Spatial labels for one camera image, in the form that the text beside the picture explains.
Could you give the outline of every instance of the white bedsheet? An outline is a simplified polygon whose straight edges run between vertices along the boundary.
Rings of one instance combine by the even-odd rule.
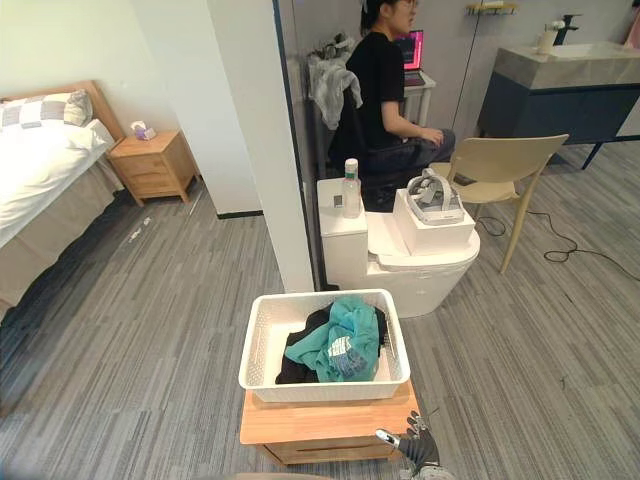
[[[0,133],[0,248],[47,208],[107,149],[99,120]]]

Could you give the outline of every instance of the wooden nightstand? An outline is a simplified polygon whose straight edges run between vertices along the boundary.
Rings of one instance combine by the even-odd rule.
[[[411,380],[383,400],[266,403],[245,392],[240,443],[280,465],[389,458],[399,454],[376,429],[404,433],[411,410],[420,412]]]
[[[186,189],[197,171],[182,132],[161,132],[148,141],[127,137],[107,157],[138,205],[172,195],[189,202]]]

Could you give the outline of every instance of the white laundry basket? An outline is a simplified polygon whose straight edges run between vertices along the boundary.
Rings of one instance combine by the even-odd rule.
[[[387,319],[387,336],[371,382],[276,385],[286,340],[304,330],[309,314],[346,295],[358,295]],[[265,295],[253,302],[238,380],[265,402],[327,402],[391,398],[409,380],[409,360],[391,294],[386,290]]]

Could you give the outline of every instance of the dark blue cabinet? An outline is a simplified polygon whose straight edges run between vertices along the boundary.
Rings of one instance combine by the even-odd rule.
[[[478,125],[492,137],[568,133],[567,144],[609,142],[639,96],[640,85],[529,90],[494,72]]]

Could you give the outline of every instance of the plastic bottle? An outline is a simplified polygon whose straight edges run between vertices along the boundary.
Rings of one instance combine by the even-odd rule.
[[[350,158],[344,162],[342,203],[342,215],[345,218],[358,218],[360,216],[360,180],[358,179],[358,160],[355,158]]]

